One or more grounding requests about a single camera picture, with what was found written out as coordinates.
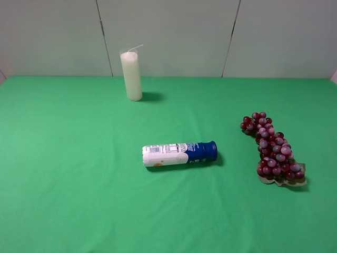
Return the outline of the red grape bunch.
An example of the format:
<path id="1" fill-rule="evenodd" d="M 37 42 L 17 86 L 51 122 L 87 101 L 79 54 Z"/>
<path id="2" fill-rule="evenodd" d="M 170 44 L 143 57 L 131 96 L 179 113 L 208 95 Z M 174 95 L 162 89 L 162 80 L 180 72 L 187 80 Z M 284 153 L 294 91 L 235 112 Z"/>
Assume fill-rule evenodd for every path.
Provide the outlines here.
<path id="1" fill-rule="evenodd" d="M 275 183 L 279 187 L 307 184 L 305 164 L 295 160 L 291 145 L 282 132 L 275 131 L 273 120 L 265 112 L 244 116 L 240 129 L 255 138 L 260 156 L 256 172 L 262 183 Z"/>

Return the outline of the white and blue bottle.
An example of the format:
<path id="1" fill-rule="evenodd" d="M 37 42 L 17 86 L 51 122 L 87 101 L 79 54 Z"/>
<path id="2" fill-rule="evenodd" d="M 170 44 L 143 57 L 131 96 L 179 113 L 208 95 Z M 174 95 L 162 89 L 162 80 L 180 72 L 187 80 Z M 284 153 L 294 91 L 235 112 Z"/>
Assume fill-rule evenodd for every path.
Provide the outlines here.
<path id="1" fill-rule="evenodd" d="M 194 142 L 147 145 L 142 147 L 143 165 L 146 167 L 216 161 L 216 143 Z"/>

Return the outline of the tall white candle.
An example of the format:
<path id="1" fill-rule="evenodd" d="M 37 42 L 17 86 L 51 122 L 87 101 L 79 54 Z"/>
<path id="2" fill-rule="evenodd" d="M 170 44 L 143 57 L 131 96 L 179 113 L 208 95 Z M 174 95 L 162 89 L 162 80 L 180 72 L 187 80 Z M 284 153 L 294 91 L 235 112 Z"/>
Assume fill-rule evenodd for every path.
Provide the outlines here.
<path id="1" fill-rule="evenodd" d="M 126 94 L 130 101 L 139 101 L 143 97 L 137 52 L 141 46 L 143 44 L 120 53 Z"/>

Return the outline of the green table cloth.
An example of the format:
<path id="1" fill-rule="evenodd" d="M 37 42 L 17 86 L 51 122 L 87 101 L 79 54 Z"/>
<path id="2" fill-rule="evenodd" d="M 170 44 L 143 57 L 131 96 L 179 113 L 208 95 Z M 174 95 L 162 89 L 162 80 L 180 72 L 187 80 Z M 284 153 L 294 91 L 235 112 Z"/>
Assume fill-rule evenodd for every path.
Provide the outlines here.
<path id="1" fill-rule="evenodd" d="M 1 252 L 336 252 L 336 85 L 326 79 L 10 77 L 1 85 Z M 257 177 L 240 123 L 266 112 L 307 185 Z M 147 145 L 216 161 L 146 167 Z"/>

